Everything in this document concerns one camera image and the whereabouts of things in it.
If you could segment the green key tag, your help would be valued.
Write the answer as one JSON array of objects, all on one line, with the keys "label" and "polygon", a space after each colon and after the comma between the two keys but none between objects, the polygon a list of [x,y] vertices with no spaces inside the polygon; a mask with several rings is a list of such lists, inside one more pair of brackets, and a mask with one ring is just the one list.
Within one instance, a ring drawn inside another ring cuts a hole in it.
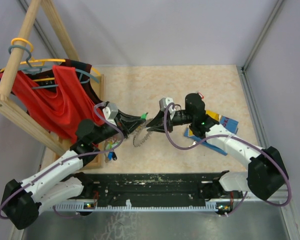
[{"label": "green key tag", "polygon": [[146,113],[143,113],[142,115],[141,115],[141,119],[146,119],[147,118],[147,116],[148,116],[148,113],[146,112]]}]

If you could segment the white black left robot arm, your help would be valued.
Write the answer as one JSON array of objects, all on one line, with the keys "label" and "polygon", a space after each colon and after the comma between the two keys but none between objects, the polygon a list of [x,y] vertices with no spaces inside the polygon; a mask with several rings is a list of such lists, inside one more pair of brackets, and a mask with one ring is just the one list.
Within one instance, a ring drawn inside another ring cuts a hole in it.
[{"label": "white black left robot arm", "polygon": [[91,197],[93,181],[79,170],[101,153],[97,145],[116,134],[127,137],[146,120],[120,110],[103,109],[106,122],[98,126],[83,119],[75,132],[77,141],[58,160],[20,182],[9,181],[4,188],[0,212],[18,230],[35,222],[45,210],[74,197]]}]

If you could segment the steel key ring disc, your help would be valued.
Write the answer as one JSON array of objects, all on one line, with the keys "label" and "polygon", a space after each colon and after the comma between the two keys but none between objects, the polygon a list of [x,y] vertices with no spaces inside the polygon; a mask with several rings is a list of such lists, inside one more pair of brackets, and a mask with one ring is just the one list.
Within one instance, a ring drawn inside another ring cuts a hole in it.
[{"label": "steel key ring disc", "polygon": [[152,118],[146,120],[134,131],[132,144],[135,148],[138,148],[141,145],[143,145],[152,135],[152,132],[147,130],[147,124],[150,123],[152,120]]}]

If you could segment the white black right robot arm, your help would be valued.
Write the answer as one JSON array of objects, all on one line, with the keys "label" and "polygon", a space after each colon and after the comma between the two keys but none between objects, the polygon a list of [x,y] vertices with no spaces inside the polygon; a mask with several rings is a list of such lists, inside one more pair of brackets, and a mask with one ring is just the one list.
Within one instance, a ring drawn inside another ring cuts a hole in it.
[{"label": "white black right robot arm", "polygon": [[158,114],[146,125],[147,131],[169,137],[174,127],[188,125],[198,138],[197,145],[206,142],[218,147],[244,166],[245,172],[227,172],[213,185],[217,197],[225,198],[232,191],[243,191],[268,202],[275,192],[286,186],[286,202],[291,200],[288,174],[276,148],[256,146],[227,130],[207,114],[203,97],[198,92],[186,95],[184,106],[184,109],[177,110],[172,98],[162,98]]}]

